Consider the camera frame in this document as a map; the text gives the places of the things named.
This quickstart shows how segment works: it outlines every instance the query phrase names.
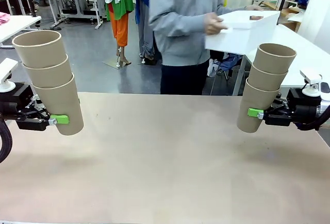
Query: sweatshirt sleeve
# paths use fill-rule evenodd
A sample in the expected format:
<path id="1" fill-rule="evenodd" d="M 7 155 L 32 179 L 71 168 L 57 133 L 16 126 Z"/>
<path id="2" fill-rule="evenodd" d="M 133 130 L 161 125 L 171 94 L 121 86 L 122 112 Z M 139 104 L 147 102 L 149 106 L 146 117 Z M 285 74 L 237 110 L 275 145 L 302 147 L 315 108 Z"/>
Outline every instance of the sweatshirt sleeve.
<path id="1" fill-rule="evenodd" d="M 204 15 L 183 16 L 175 12 L 175 0 L 150 0 L 149 23 L 168 37 L 204 32 Z"/>
<path id="2" fill-rule="evenodd" d="M 232 11 L 240 11 L 245 10 L 245 7 L 237 8 L 237 9 L 231 9 L 228 7 L 224 7 L 225 0 L 218 0 L 218 7 L 217 7 L 217 15 L 223 15 Z"/>

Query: cup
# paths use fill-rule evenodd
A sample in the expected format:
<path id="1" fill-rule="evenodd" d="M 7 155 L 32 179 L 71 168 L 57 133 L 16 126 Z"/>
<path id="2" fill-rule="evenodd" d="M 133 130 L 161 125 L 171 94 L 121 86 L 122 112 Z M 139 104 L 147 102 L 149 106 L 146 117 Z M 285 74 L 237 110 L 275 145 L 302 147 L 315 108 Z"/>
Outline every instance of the cup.
<path id="1" fill-rule="evenodd" d="M 249 84 L 249 79 L 246 80 L 243 92 L 243 98 L 240 105 L 239 116 L 237 119 L 237 127 L 246 133 L 255 133 L 260 127 L 262 121 L 256 117 L 249 117 L 249 108 L 268 109 L 279 93 L 276 91 L 259 90 Z"/>
<path id="2" fill-rule="evenodd" d="M 69 58 L 59 65 L 49 68 L 29 68 L 23 64 L 34 86 L 53 88 L 65 85 L 72 79 Z"/>
<path id="3" fill-rule="evenodd" d="M 257 50 L 254 66 L 260 71 L 272 74 L 288 72 L 297 56 L 295 50 L 275 43 L 261 44 Z"/>
<path id="4" fill-rule="evenodd" d="M 249 75 L 249 84 L 259 90 L 276 91 L 281 87 L 281 84 L 287 74 L 288 72 L 283 74 L 266 73 L 252 65 Z"/>
<path id="5" fill-rule="evenodd" d="M 56 125 L 62 135 L 74 135 L 83 129 L 84 121 L 73 74 L 68 83 L 59 87 L 32 86 L 50 114 L 69 116 L 69 124 Z"/>
<path id="6" fill-rule="evenodd" d="M 48 68 L 67 58 L 62 35 L 52 30 L 31 31 L 12 41 L 23 64 L 29 68 Z"/>

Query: gray sweatshirt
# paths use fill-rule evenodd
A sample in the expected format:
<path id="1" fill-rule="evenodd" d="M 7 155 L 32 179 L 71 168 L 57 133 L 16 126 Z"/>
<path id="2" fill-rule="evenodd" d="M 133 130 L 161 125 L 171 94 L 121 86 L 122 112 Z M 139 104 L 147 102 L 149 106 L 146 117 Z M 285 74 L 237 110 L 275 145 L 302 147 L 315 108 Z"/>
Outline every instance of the gray sweatshirt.
<path id="1" fill-rule="evenodd" d="M 149 22 L 163 65 L 189 66 L 210 58 L 205 49 L 204 15 L 233 11 L 224 0 L 150 0 Z"/>

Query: white box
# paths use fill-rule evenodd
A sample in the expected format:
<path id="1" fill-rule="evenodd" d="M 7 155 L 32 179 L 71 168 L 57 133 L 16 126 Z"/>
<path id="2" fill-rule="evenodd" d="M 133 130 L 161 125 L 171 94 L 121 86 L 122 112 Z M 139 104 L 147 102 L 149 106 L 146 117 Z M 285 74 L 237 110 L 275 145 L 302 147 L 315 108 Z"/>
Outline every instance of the white box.
<path id="1" fill-rule="evenodd" d="M 279 15 L 279 11 L 234 11 L 221 15 L 228 29 L 206 36 L 205 48 L 246 55 L 260 44 L 271 42 Z M 250 16 L 263 16 L 263 19 L 250 20 Z"/>

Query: gray pants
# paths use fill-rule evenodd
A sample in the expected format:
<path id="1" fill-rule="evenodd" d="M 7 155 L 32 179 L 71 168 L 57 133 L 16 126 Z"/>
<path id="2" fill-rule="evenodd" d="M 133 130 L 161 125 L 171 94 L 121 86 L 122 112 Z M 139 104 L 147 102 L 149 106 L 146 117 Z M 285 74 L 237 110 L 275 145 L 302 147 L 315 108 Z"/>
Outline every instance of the gray pants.
<path id="1" fill-rule="evenodd" d="M 154 35 L 149 26 L 149 7 L 140 0 L 139 44 L 142 55 L 154 56 Z"/>

